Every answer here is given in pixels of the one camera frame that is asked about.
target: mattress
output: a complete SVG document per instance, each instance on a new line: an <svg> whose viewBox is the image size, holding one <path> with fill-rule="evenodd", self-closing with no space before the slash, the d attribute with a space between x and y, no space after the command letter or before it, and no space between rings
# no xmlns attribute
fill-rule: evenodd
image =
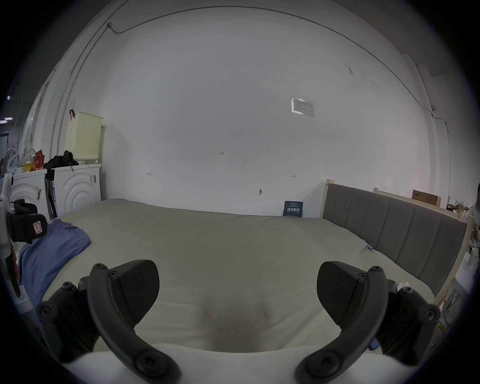
<svg viewBox="0 0 480 384"><path fill-rule="evenodd" d="M328 220L243 216L106 200L61 218L91 245L70 260L44 295L78 284L95 263L156 263L158 298L135 327L150 344L220 352L323 347L339 327L322 308L316 279L325 261L367 270L380 265L428 302L430 288L366 242ZM105 350L101 341L95 350Z"/></svg>

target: laundry basket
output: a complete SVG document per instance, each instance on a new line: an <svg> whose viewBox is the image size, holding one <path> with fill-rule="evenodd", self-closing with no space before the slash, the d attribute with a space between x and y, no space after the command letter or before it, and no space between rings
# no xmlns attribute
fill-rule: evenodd
<svg viewBox="0 0 480 384"><path fill-rule="evenodd" d="M70 111L65 149L75 160L97 160L103 117Z"/></svg>

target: white washing machine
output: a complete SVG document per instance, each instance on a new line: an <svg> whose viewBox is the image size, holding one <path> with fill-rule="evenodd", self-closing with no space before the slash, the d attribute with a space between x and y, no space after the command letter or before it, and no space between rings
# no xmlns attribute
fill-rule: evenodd
<svg viewBox="0 0 480 384"><path fill-rule="evenodd" d="M45 184L46 169L13 175L11 202L25 199L26 203L35 204L38 213L50 219L47 205L47 188Z"/></svg>
<svg viewBox="0 0 480 384"><path fill-rule="evenodd" d="M99 203L101 164L55 168L50 181L57 217Z"/></svg>

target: cardboard box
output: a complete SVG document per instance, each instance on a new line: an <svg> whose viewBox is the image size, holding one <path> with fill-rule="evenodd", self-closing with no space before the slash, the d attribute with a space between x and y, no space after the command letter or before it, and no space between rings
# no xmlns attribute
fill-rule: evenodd
<svg viewBox="0 0 480 384"><path fill-rule="evenodd" d="M436 196L436 195L432 195L431 193L420 192L416 190L413 190L412 199L422 201L427 204L435 205L437 207L440 206L440 201L441 201L440 196Z"/></svg>

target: dark blue sign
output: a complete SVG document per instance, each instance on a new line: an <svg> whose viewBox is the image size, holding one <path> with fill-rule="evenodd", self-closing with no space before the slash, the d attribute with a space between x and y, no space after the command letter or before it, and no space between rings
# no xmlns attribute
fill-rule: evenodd
<svg viewBox="0 0 480 384"><path fill-rule="evenodd" d="M303 201L285 201L283 216L301 217Z"/></svg>

